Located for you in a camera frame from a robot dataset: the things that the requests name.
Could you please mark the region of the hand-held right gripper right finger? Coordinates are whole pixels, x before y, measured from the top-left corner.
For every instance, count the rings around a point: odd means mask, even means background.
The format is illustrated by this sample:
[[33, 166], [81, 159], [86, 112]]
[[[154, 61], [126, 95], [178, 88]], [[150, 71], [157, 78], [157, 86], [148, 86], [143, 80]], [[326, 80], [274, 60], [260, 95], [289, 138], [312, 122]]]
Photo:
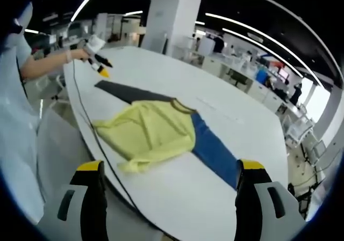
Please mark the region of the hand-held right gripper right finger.
[[235, 240], [292, 240], [306, 224], [297, 199], [264, 166], [237, 161]]

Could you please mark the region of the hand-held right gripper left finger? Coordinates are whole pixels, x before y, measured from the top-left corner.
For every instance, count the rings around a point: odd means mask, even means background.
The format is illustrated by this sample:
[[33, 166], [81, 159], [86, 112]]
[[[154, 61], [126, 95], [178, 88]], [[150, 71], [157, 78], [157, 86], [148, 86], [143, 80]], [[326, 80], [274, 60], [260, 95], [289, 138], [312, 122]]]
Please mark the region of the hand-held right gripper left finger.
[[46, 240], [108, 240], [104, 162], [80, 165], [44, 206], [37, 227]]

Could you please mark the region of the person's left hand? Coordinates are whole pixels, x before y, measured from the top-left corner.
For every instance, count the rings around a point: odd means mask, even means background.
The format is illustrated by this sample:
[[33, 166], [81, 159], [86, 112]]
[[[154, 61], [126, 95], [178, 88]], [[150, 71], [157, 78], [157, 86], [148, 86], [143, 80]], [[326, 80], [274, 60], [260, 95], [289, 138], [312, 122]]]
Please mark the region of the person's left hand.
[[84, 49], [71, 50], [71, 57], [73, 60], [87, 61], [89, 54]]

